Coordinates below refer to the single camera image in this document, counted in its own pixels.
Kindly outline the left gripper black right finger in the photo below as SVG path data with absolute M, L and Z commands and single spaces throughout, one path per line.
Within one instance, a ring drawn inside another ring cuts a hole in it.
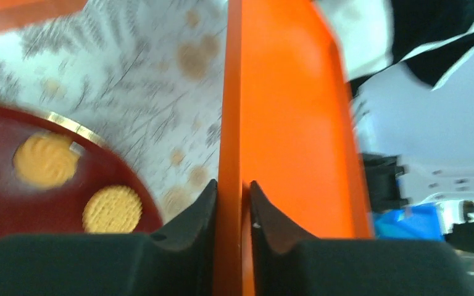
M 317 237 L 274 206 L 257 181 L 249 193 L 256 295 L 307 295 L 306 264 L 297 244 Z

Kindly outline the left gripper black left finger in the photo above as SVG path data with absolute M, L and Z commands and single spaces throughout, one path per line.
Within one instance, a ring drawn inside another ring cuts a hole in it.
M 186 210 L 146 237 L 139 283 L 144 295 L 212 295 L 217 181 Z

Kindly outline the orange tin lid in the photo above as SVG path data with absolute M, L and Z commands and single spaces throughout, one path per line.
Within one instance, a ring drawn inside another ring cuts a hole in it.
M 230 1 L 214 295 L 254 295 L 249 188 L 321 238 L 372 236 L 350 90 L 311 1 Z

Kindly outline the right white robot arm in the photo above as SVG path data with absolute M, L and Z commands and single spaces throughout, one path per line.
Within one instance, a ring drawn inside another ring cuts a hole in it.
M 446 226 L 474 222 L 474 163 L 361 154 L 375 213 L 433 203 Z

